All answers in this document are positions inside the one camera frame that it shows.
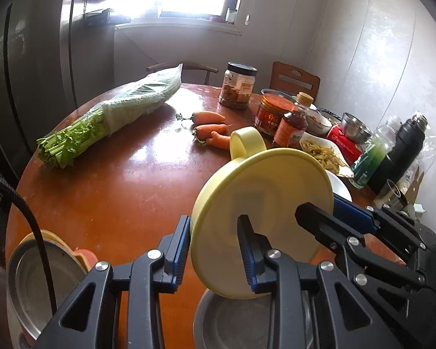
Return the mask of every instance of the black bottle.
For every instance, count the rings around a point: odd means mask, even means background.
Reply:
[[[385,156],[375,173],[368,181],[368,186],[379,194],[387,179],[398,182],[410,164],[418,156],[424,141],[424,131],[428,121],[421,113],[408,119],[397,132],[396,145]]]

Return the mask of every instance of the blue gripper pad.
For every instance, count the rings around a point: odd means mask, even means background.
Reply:
[[[377,227],[368,211],[334,194],[333,216],[361,234],[375,234]]]

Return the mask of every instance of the green bottle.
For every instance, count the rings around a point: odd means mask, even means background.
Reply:
[[[368,141],[368,146],[361,156],[352,165],[354,178],[350,179],[352,185],[362,189],[382,160],[396,144],[396,134],[401,125],[397,116],[392,116],[386,124],[378,127]]]

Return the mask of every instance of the round wooden table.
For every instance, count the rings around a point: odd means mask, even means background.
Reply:
[[[87,102],[57,129],[127,87],[129,84]],[[112,265],[131,262],[157,247],[161,237],[174,232],[179,217],[191,214],[208,178],[230,160],[227,151],[197,145],[191,135],[192,123],[180,122],[175,115],[189,117],[194,111],[211,110],[224,115],[231,130],[253,124],[261,96],[252,95],[250,109],[235,111],[218,103],[220,90],[182,84],[163,107],[92,145],[75,159],[74,166],[50,168],[34,154],[17,191],[40,227],[57,234],[71,248],[87,248]],[[371,203],[374,197],[371,192],[358,192],[351,186],[350,191],[354,202],[361,206]],[[7,260],[30,231],[13,206],[6,234]],[[327,249],[316,260],[324,258],[332,258]],[[192,322],[204,291],[188,261],[178,292],[160,298],[167,348],[194,348]],[[126,307],[124,293],[120,348],[126,347]]]

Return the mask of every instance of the black hose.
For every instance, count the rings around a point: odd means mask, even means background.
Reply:
[[[47,251],[45,249],[44,238],[40,232],[39,225],[37,224],[36,218],[27,205],[26,201],[21,198],[21,196],[16,192],[12,186],[0,177],[0,193],[4,197],[8,198],[21,213],[24,218],[26,218],[34,237],[37,242],[37,249],[39,250],[40,259],[42,260],[42,267],[44,268],[45,280],[47,281],[48,295],[50,297],[51,312],[55,315],[57,312],[57,301],[55,299],[55,289],[53,287],[53,279],[51,277],[50,263],[48,261]]]

